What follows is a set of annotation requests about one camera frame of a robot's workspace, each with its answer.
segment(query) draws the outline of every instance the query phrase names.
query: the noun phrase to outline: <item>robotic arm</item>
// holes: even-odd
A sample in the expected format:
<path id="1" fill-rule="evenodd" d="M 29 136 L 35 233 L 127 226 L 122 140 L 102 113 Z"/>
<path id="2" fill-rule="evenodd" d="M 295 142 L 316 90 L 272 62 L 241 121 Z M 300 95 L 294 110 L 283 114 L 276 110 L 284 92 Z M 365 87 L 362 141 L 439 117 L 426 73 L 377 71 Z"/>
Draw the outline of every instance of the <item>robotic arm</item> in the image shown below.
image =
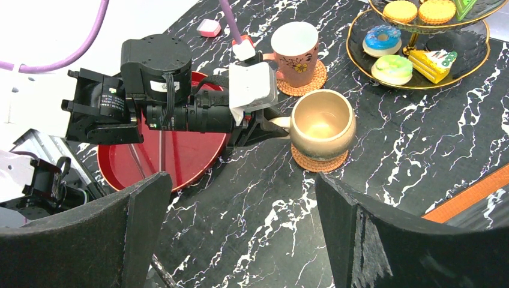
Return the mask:
<path id="1" fill-rule="evenodd" d="M 191 87 L 191 50 L 170 35 L 127 40 L 122 45 L 121 73 L 107 76 L 86 69 L 76 78 L 65 138 L 98 145 L 142 143 L 141 125 L 151 130 L 229 133 L 228 146 L 248 146 L 288 132 L 269 122 L 282 116 L 274 71 L 261 53 L 230 64 L 229 79 L 208 76 Z M 204 90 L 204 84 L 223 91 Z"/>

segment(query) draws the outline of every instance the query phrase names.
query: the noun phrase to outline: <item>orange strap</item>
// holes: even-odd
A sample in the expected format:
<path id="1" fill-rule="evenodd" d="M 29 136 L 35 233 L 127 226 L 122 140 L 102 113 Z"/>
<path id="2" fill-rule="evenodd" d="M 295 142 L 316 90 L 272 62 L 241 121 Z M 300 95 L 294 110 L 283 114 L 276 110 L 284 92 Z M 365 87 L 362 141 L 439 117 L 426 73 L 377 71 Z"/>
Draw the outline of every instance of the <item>orange strap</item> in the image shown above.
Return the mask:
<path id="1" fill-rule="evenodd" d="M 509 164 L 484 177 L 481 181 L 463 190 L 429 213 L 424 214 L 422 218 L 437 223 L 445 223 L 507 184 L 509 184 Z"/>

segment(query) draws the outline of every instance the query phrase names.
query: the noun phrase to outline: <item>beige mug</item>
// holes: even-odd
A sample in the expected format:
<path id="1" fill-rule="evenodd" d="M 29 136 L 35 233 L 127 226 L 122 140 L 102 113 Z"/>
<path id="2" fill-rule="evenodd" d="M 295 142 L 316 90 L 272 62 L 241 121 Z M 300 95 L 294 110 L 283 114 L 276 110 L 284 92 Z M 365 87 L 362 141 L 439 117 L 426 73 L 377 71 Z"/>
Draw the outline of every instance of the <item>beige mug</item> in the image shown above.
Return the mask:
<path id="1" fill-rule="evenodd" d="M 342 94 L 319 89 L 302 96 L 290 117 L 272 123 L 289 132 L 294 147 L 304 156 L 318 161 L 332 160 L 346 152 L 355 138 L 355 113 Z"/>
<path id="2" fill-rule="evenodd" d="M 313 80 L 318 60 L 318 30 L 307 22 L 289 22 L 276 29 L 271 38 L 273 53 L 264 60 L 275 61 L 276 74 L 292 87 L 308 85 Z"/>

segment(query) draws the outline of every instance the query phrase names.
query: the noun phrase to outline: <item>small pink and white object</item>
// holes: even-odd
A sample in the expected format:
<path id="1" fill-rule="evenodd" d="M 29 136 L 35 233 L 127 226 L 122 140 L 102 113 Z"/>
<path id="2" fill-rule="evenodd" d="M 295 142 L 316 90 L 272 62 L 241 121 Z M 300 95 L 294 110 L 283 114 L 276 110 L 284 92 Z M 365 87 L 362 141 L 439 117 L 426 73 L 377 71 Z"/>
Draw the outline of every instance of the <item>small pink and white object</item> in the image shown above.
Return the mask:
<path id="1" fill-rule="evenodd" d="M 204 19 L 196 30 L 203 37 L 216 37 L 221 32 L 221 24 L 215 20 Z"/>

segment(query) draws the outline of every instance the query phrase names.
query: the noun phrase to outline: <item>mug handle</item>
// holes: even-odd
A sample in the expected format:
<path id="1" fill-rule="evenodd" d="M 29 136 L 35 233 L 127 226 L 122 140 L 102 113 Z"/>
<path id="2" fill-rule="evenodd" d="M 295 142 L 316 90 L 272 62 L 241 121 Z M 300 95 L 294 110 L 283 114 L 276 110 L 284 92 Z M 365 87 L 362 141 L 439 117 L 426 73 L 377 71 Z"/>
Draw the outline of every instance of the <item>mug handle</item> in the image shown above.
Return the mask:
<path id="1" fill-rule="evenodd" d="M 264 61 L 274 61 L 274 62 L 277 63 L 276 57 L 274 56 L 274 53 L 264 53 L 263 54 L 263 60 Z M 276 71 L 276 79 L 279 79 L 279 80 L 284 80 L 285 79 L 285 76 L 283 75 L 283 73 L 280 70 Z"/>
<path id="2" fill-rule="evenodd" d="M 285 129 L 286 132 L 290 133 L 291 120 L 292 120 L 291 117 L 276 117 L 276 118 L 270 119 L 269 122 L 272 122 L 272 123 L 278 125 L 282 129 Z M 285 136 L 285 137 L 279 137 L 278 139 L 288 140 L 288 139 L 290 139 L 290 134 L 288 134 L 288 136 Z"/>

